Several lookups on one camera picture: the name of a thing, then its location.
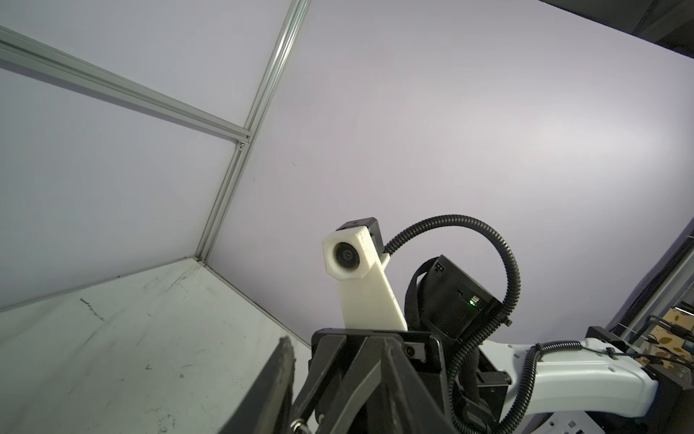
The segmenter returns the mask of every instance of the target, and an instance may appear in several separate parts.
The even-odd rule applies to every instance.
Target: camera lens
[[[341,242],[335,247],[335,260],[345,268],[356,268],[359,265],[359,254],[353,245]]]

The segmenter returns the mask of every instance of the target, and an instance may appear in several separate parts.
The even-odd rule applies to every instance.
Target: black camera housing
[[[501,307],[499,300],[444,255],[419,283],[418,295],[421,323],[443,341],[444,353]]]

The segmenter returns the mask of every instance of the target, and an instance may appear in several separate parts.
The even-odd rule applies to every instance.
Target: black corrugated cable conduit
[[[501,324],[508,320],[509,315],[516,307],[518,298],[521,295],[521,275],[518,271],[518,264],[516,263],[514,254],[501,235],[499,235],[497,231],[483,221],[474,217],[468,217],[466,215],[439,215],[438,217],[431,217],[429,219],[422,220],[421,222],[415,223],[397,234],[388,244],[386,244],[384,250],[390,255],[393,255],[393,253],[395,253],[404,243],[410,241],[417,235],[432,229],[446,226],[461,226],[464,228],[469,228],[482,234],[486,239],[488,239],[501,256],[501,261],[504,263],[504,268],[506,269],[507,279],[506,295],[504,297],[504,301],[502,302],[501,309],[499,309],[499,311],[487,324],[474,332],[474,334],[472,334],[467,341],[462,342],[460,350],[455,354],[455,356],[453,356],[451,366],[448,369],[448,398],[452,403],[455,377],[460,372],[463,362],[465,359],[467,359],[468,355],[470,355],[471,351],[477,348],[497,328],[499,328]],[[463,424],[455,413],[452,414],[452,419],[453,424],[456,426],[456,428],[458,428],[459,431],[463,433],[476,432],[470,431],[472,428],[469,428]]]

